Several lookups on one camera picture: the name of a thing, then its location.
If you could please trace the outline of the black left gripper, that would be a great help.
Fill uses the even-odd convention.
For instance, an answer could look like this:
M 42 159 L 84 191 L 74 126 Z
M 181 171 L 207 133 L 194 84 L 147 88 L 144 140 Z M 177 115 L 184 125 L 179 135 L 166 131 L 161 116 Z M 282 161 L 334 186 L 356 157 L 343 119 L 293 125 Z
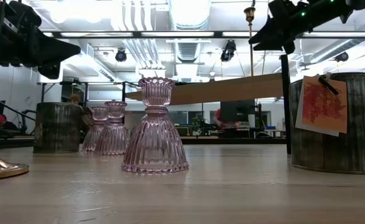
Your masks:
M 21 1 L 0 1 L 0 65 L 36 67 L 51 80 L 59 77 L 60 62 L 81 52 L 77 45 L 45 35 L 41 17 Z

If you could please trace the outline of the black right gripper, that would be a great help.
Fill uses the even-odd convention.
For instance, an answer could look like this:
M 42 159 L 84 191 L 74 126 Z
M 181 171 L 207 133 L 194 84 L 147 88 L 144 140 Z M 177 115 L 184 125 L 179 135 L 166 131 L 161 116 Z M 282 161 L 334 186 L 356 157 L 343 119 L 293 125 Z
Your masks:
M 293 16 L 300 14 L 307 4 L 299 1 L 294 4 L 289 0 L 274 0 L 269 3 L 273 17 L 268 17 L 265 25 L 256 35 L 249 39 L 250 44 L 256 44 L 256 50 L 282 50 L 291 54 L 295 50 L 292 31 Z

